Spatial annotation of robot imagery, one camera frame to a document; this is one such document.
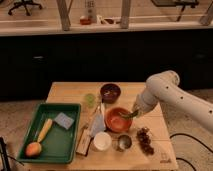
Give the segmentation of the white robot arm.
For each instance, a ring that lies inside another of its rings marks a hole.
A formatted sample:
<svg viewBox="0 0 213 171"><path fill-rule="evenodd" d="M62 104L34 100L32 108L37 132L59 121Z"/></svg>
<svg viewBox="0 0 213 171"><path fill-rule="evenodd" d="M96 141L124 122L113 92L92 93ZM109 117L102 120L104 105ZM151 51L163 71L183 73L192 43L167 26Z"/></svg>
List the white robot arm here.
<svg viewBox="0 0 213 171"><path fill-rule="evenodd" d="M136 96L132 110L138 115L151 112L164 101L187 112L195 121L213 133L213 104L187 93L178 87L179 75L172 70L149 76L145 89Z"/></svg>

